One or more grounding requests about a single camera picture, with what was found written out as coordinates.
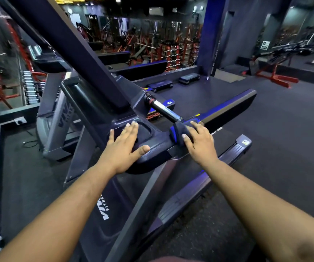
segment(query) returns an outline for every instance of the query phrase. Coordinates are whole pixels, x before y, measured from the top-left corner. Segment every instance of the gym floor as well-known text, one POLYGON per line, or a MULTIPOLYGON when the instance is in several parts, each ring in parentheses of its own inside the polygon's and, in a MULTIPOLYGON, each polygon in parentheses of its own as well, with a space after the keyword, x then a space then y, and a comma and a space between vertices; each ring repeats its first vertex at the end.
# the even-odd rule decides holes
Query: gym floor
MULTIPOLYGON (((213 101, 214 96, 225 101, 248 88, 258 92, 252 106, 224 127, 253 141, 234 168, 314 216, 314 84, 299 82, 286 89, 256 77, 233 83, 211 78, 211 83, 177 84, 160 94, 174 99, 176 113, 189 117, 194 110, 204 112, 203 102, 213 101)), ((25 130, 7 132, 2 145, 0 229, 7 242, 60 195, 70 163, 70 159, 50 162, 42 158, 36 142, 23 143, 36 140, 34 128, 25 130)), ((212 186, 139 261, 166 255, 245 261, 254 244, 225 198, 212 186)), ((71 261, 79 261, 78 256, 71 261)))

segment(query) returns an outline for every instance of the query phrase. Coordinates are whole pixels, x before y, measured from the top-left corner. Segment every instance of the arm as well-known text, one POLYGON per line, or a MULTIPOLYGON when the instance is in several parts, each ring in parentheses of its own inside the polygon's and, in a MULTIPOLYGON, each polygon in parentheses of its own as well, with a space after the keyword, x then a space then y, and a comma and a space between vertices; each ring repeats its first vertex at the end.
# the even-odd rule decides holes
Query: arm
POLYGON ((68 261, 107 182, 150 150, 143 146, 132 153, 137 131, 137 123, 127 124, 115 141, 111 130, 98 162, 3 248, 0 261, 68 261))
POLYGON ((193 123, 190 155, 219 187, 242 223, 272 261, 314 261, 314 218, 217 159, 209 131, 193 123))

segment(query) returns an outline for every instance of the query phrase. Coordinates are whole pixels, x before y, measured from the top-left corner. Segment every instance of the treadmill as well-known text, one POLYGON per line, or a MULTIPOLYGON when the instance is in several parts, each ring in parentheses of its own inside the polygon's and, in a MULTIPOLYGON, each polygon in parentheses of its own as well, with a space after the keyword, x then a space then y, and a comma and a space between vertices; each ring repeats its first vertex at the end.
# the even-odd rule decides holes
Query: treadmill
MULTIPOLYGON (((84 125, 65 186, 85 172, 96 147, 105 149, 110 129, 115 129, 117 137, 126 123, 140 125, 133 150, 149 145, 150 151, 108 182, 80 236, 87 261, 133 261, 211 184, 184 146, 181 134, 190 134, 186 125, 195 121, 207 127, 213 133, 219 159, 231 165, 252 142, 244 135, 228 142, 226 131, 220 129, 244 112, 257 93, 248 89, 203 113, 182 118, 151 92, 123 76, 112 75, 54 0, 39 0, 36 8, 32 0, 9 1, 79 74, 61 84, 84 125), (146 120, 151 108, 163 114, 164 121, 153 124, 146 120)), ((141 83, 177 80, 197 71, 197 66, 190 67, 141 83)))

